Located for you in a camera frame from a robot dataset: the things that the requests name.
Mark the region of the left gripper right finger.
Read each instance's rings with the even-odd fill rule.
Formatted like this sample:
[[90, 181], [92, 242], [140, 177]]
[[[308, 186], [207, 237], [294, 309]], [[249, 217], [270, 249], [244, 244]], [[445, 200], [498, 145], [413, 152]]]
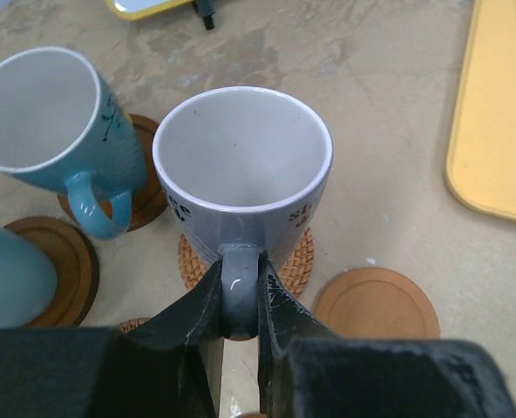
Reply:
[[466, 340], [328, 330], [258, 259], [260, 409], [268, 417], [516, 417], [494, 359]]

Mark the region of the yellow tray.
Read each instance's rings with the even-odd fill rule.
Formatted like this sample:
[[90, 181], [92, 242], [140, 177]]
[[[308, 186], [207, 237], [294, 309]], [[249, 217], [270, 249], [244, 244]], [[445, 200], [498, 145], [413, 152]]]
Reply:
[[465, 206], [516, 221], [516, 1], [474, 4], [445, 177]]

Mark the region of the large teal mug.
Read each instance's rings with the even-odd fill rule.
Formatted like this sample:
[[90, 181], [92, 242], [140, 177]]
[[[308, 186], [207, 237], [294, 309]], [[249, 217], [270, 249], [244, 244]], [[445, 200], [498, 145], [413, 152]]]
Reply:
[[0, 328], [21, 327], [51, 303], [57, 270], [37, 247], [0, 227]]

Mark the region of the small whiteboard with wooden frame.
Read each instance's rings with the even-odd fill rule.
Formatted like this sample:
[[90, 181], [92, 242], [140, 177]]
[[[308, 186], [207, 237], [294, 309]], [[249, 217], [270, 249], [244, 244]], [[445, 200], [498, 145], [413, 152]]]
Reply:
[[212, 0], [105, 0], [105, 4], [117, 17], [128, 21], [140, 20], [184, 4], [191, 4], [206, 30], [214, 28], [215, 8]]

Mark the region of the plain orange front coaster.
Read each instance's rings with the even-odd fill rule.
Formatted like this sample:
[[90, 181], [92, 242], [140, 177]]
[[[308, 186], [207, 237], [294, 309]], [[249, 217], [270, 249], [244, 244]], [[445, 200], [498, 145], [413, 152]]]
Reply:
[[429, 298], [401, 273], [362, 267], [341, 273], [318, 294], [315, 317], [337, 334], [359, 339], [437, 339]]

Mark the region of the light woven front coaster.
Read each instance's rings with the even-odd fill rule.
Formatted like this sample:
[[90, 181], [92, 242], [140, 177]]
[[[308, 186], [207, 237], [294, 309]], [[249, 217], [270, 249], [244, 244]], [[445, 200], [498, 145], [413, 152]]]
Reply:
[[[308, 228], [291, 256], [278, 272], [284, 288], [298, 299], [308, 284], [314, 262], [314, 241]], [[180, 276], [188, 291], [198, 285], [208, 267], [202, 263], [196, 252], [181, 234], [179, 242]]]

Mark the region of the blue patterned mug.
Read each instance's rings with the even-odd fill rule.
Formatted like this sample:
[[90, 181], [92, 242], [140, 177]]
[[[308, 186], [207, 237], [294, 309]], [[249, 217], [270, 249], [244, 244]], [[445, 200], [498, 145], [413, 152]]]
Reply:
[[137, 132], [76, 51], [45, 46], [0, 63], [0, 172], [68, 199], [97, 239], [125, 233], [146, 183]]

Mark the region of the grey handled mug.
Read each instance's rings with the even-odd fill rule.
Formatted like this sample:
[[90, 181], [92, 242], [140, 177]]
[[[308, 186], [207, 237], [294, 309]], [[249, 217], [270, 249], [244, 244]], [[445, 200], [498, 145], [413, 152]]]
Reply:
[[221, 269], [221, 331], [258, 327], [259, 259], [281, 267], [327, 184], [334, 146], [302, 101], [255, 86], [191, 97], [160, 122], [153, 163], [187, 242]]

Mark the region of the dark brown ringed coaster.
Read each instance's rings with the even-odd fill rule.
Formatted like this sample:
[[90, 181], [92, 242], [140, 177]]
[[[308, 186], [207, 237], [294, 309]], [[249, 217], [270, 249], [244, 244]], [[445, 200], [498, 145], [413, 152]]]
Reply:
[[62, 207], [97, 239], [114, 239], [166, 208], [151, 160], [157, 123], [119, 109], [94, 119], [58, 162]]

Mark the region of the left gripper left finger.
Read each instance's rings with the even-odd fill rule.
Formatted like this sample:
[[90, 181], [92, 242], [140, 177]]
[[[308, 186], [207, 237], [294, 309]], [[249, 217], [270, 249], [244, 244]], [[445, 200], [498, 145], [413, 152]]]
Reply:
[[224, 340], [221, 263], [161, 313], [128, 333], [100, 328], [104, 349], [92, 417], [215, 417]]

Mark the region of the plain orange coaster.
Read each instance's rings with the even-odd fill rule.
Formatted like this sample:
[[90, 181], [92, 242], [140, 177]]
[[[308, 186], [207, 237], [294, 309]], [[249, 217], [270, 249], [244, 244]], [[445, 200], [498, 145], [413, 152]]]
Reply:
[[238, 415], [236, 418], [267, 418], [267, 416], [260, 412], [249, 412]]
[[318, 294], [315, 317], [337, 334], [359, 339], [437, 339], [429, 298], [401, 273], [362, 267], [341, 273]]

